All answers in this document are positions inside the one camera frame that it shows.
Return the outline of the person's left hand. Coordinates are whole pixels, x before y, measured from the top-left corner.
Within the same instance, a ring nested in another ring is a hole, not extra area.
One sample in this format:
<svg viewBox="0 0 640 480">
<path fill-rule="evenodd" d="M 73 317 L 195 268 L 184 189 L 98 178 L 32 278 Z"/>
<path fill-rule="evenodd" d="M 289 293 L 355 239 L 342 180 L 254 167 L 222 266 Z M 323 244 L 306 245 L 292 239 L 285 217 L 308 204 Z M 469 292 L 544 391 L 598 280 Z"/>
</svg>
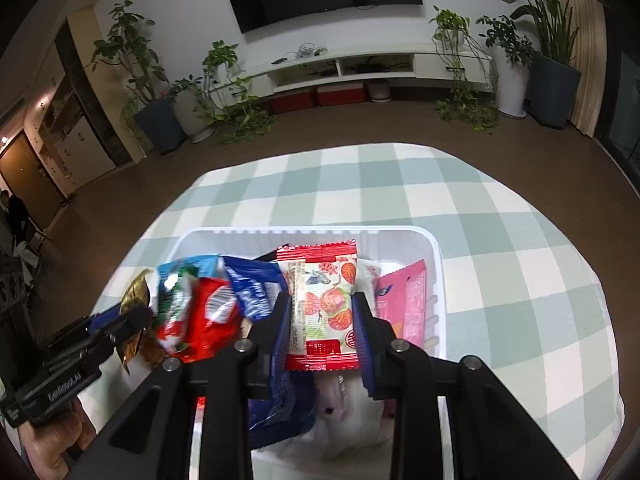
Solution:
<svg viewBox="0 0 640 480">
<path fill-rule="evenodd" d="M 72 409 L 47 426 L 34 427 L 25 422 L 18 428 L 21 444 L 36 477 L 41 480 L 64 479 L 70 471 L 63 453 L 77 444 L 88 448 L 96 437 L 96 428 L 81 402 L 74 399 Z"/>
</svg>

